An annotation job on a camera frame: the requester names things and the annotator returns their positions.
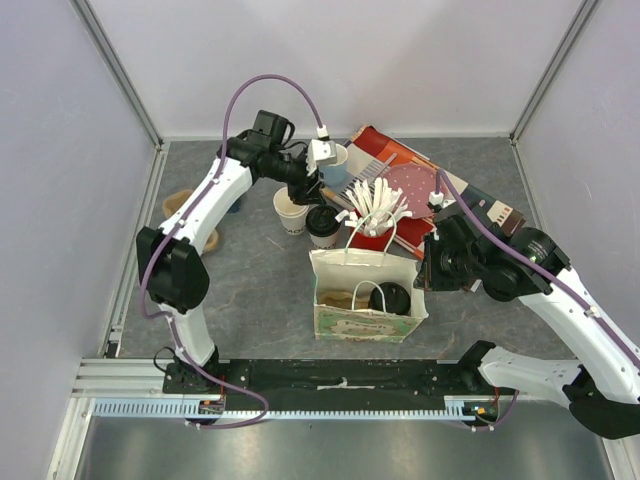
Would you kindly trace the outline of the green paper gift bag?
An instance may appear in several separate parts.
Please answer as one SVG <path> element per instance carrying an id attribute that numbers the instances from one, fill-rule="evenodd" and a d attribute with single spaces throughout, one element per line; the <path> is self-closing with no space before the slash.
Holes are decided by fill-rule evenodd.
<path id="1" fill-rule="evenodd" d="M 401 343 L 429 317 L 424 291 L 414 286 L 418 262 L 352 246 L 368 216 L 340 249 L 309 253 L 315 276 L 313 326 L 318 340 Z"/>

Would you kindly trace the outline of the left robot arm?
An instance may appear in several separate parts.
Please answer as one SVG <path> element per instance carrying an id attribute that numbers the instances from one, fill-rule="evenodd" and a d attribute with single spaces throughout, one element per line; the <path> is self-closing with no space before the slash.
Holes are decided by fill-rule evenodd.
<path id="1" fill-rule="evenodd" d="M 285 144 L 294 132 L 286 118 L 261 110 L 254 125 L 230 137 L 195 191 L 160 227 L 142 228 L 136 236 L 141 290 L 167 316 L 179 358 L 190 363 L 185 382 L 208 393 L 219 382 L 219 369 L 209 363 L 216 352 L 202 303 L 210 278 L 201 255 L 209 236 L 230 207 L 259 179 L 281 182 L 297 207 L 322 201 L 322 180 L 316 153 L 333 155 L 325 126 L 306 152 L 292 157 Z"/>

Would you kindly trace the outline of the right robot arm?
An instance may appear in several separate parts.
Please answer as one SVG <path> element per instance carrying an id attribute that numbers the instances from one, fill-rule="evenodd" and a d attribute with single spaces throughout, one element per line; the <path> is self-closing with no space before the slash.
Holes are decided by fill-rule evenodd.
<path id="1" fill-rule="evenodd" d="M 558 245 L 536 228 L 506 235 L 458 210 L 438 213 L 434 223 L 424 239 L 427 290 L 468 290 L 479 281 L 490 298 L 533 311 L 574 355 L 543 360 L 479 340 L 458 362 L 460 386 L 553 402 L 606 439 L 638 434 L 639 348 L 600 309 Z"/>

